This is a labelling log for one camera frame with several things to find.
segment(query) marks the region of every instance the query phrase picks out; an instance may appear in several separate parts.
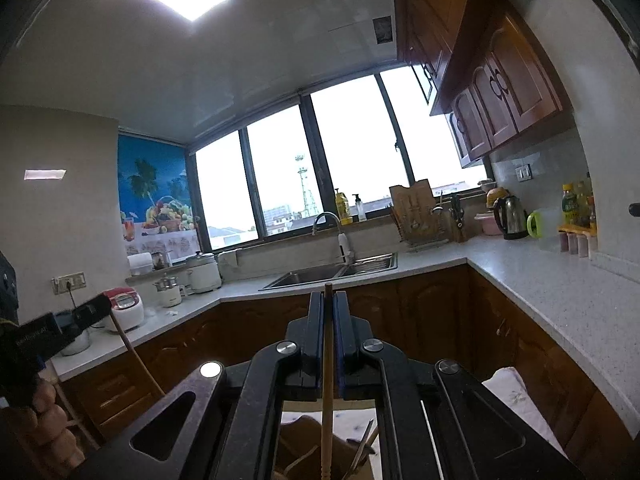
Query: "silver bolt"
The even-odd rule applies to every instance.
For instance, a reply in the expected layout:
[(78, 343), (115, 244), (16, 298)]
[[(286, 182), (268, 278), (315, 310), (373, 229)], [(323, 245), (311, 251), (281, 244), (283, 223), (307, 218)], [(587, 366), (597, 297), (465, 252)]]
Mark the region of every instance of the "silver bolt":
[(293, 341), (280, 341), (276, 346), (276, 350), (282, 355), (291, 355), (296, 352), (298, 345)]
[(362, 347), (367, 352), (380, 352), (384, 347), (384, 343), (380, 341), (380, 339), (367, 339), (364, 343), (362, 343)]
[(200, 374), (206, 378), (212, 378), (218, 375), (222, 371), (222, 366), (219, 363), (212, 361), (210, 363), (204, 363), (200, 367)]
[(443, 374), (454, 375), (460, 371), (460, 365), (453, 359), (443, 359), (438, 363), (438, 370)]

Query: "window frame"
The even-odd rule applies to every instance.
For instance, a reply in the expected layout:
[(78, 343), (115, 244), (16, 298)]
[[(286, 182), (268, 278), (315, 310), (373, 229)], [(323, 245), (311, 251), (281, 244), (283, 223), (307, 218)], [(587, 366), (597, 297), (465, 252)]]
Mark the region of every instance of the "window frame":
[[(256, 245), (261, 245), (269, 242), (274, 242), (278, 240), (284, 240), (286, 238), (293, 238), (296, 236), (310, 234), (312, 231), (311, 226), (294, 229), (291, 231), (286, 231), (282, 233), (275, 233), (269, 235), (266, 228), (266, 223), (264, 220), (264, 212), (262, 211), (262, 205), (260, 203), (260, 192), (258, 190), (257, 181), (255, 177), (255, 168), (253, 156), (251, 153), (251, 145), (249, 144), (249, 136), (248, 136), (248, 126), (252, 123), (258, 121), (263, 117), (267, 117), (269, 115), (276, 114), (280, 111), (283, 111), (286, 108), (293, 107), (295, 105), (298, 106), (300, 111), (300, 117), (302, 118), (302, 125), (305, 131), (306, 142), (308, 144), (309, 153), (311, 157), (312, 167), (316, 176), (316, 183), (318, 184), (318, 191), (320, 194), (320, 200), (322, 203), (322, 211), (329, 211), (334, 214), (337, 214), (337, 207), (335, 205), (335, 196), (334, 196), (334, 184), (331, 178), (331, 171), (329, 168), (329, 164), (326, 158), (326, 153), (324, 152), (324, 146), (322, 145), (322, 138), (320, 136), (320, 128), (318, 126), (318, 120), (316, 118), (316, 112), (314, 110), (313, 101), (311, 99), (311, 94), (321, 88), (327, 88), (329, 86), (334, 86), (352, 79), (358, 79), (367, 75), (373, 75), (376, 79), (376, 83), (378, 84), (378, 89), (380, 90), (380, 94), (385, 103), (386, 112), (389, 115), (389, 119), (391, 120), (391, 124), (393, 126), (394, 133), (396, 135), (396, 147), (401, 153), (402, 162), (404, 164), (404, 170), (407, 174), (407, 180), (409, 185), (412, 186), (415, 183), (414, 170), (411, 165), (411, 160), (409, 158), (408, 150), (404, 143), (404, 137), (402, 136), (402, 130), (398, 123), (398, 118), (396, 118), (396, 113), (391, 103), (391, 99), (389, 98), (388, 92), (386, 91), (385, 84), (382, 80), (381, 72), (386, 72), (387, 70), (392, 70), (394, 68), (400, 68), (402, 66), (409, 66), (414, 71), (414, 75), (416, 77), (416, 81), (420, 86), (420, 90), (422, 91), (422, 95), (427, 101), (427, 104), (430, 102), (428, 96), (431, 96), (431, 88), (428, 91), (422, 86), (420, 79), (415, 73), (415, 68), (411, 64), (405, 63), (396, 63), (390, 66), (378, 66), (376, 68), (354, 72), (352, 74), (342, 76), (340, 78), (336, 78), (331, 82), (323, 82), (321, 87), (318, 85), (311, 86), (307, 88), (305, 91), (300, 91), (298, 93), (298, 98), (295, 101), (288, 101), (290, 106), (282, 106), (282, 102), (276, 102), (276, 106), (272, 108), (272, 113), (261, 113), (257, 114), (249, 114), (247, 118), (242, 121), (238, 121), (238, 123), (234, 124), (233, 128), (230, 129), (226, 134), (216, 134), (215, 136), (211, 136), (207, 139), (207, 141), (203, 142), (203, 139), (199, 139), (197, 142), (194, 142), (191, 146), (186, 150), (186, 160), (187, 160), (187, 180), (191, 193), (191, 201), (193, 203), (193, 211), (195, 215), (195, 220), (198, 224), (198, 238), (200, 241), (200, 247), (203, 252), (206, 253), (221, 253), (223, 251), (243, 248), (243, 247), (251, 247)], [(254, 118), (255, 120), (249, 121), (249, 117)], [(198, 168), (196, 164), (196, 152), (205, 146), (209, 146), (210, 144), (216, 142), (216, 140), (225, 137), (226, 135), (238, 132), (240, 139), (240, 150), (242, 155), (242, 163), (244, 165), (244, 174), (246, 177), (249, 199), (251, 201), (251, 208), (254, 213), (255, 227), (258, 233), (258, 238), (255, 240), (249, 240), (247, 242), (241, 242), (235, 245), (229, 245), (222, 248), (218, 248), (213, 250), (211, 247), (210, 239), (208, 236), (207, 229), (207, 221), (204, 215), (204, 210), (202, 206), (202, 195), (200, 192), (200, 181), (198, 179)], [(482, 158), (482, 164), (484, 165), (487, 178), (494, 178), (494, 172), (491, 167), (491, 163), (489, 161), (488, 156)], [(467, 198), (471, 196), (479, 195), (480, 188), (475, 187), (463, 192), (457, 193), (461, 198)], [(450, 202), (450, 197), (452, 194), (446, 194), (442, 197), (443, 204), (447, 204)], [(367, 212), (367, 219), (379, 218), (382, 216), (388, 216), (390, 214), (389, 208), (377, 209), (375, 211)], [(335, 219), (331, 217), (325, 217), (326, 221), (322, 224), (318, 225), (319, 230), (331, 229), (336, 225)], [(353, 216), (354, 222), (358, 222), (358, 216)]]

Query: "kitchen sink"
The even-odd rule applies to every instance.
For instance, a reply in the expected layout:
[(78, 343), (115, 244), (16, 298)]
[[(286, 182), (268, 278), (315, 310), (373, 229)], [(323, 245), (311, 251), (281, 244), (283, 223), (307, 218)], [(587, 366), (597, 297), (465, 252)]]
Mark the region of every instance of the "kitchen sink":
[(283, 286), (306, 285), (307, 283), (334, 282), (348, 276), (360, 276), (362, 274), (380, 272), (381, 270), (395, 269), (396, 266), (396, 254), (393, 253), (357, 260), (350, 265), (332, 264), (311, 267), (310, 269), (292, 270), (265, 286), (263, 290)]

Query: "countertop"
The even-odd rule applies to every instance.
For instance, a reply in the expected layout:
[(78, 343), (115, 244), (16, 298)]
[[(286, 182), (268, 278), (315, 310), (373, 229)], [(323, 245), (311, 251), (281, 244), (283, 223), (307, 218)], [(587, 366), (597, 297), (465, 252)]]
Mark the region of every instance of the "countertop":
[[(640, 284), (592, 266), (586, 258), (541, 250), (531, 238), (476, 237), (398, 254), (396, 269), (334, 281), (335, 288), (384, 282), (468, 263), (536, 321), (585, 371), (632, 436), (640, 431)], [(145, 323), (127, 333), (134, 346), (223, 301), (306, 294), (322, 283), (260, 290), (277, 276), (225, 283), (188, 296), (173, 308), (146, 309)], [(118, 335), (91, 333), (91, 346), (52, 364), (68, 380), (125, 351)]]

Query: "wall outlet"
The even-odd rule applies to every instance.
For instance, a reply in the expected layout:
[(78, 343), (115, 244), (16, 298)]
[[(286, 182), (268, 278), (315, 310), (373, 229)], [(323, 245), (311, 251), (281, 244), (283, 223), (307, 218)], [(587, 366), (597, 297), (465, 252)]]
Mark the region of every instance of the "wall outlet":
[(531, 166), (529, 164), (525, 164), (524, 166), (517, 167), (516, 178), (518, 179), (518, 182), (531, 180), (533, 178), (533, 176), (531, 175)]
[(66, 276), (59, 276), (51, 280), (54, 294), (66, 294), (68, 288), (66, 284), (71, 284), (71, 290), (77, 290), (78, 288), (86, 287), (86, 280), (84, 279), (84, 272), (76, 272), (75, 274), (68, 274)]

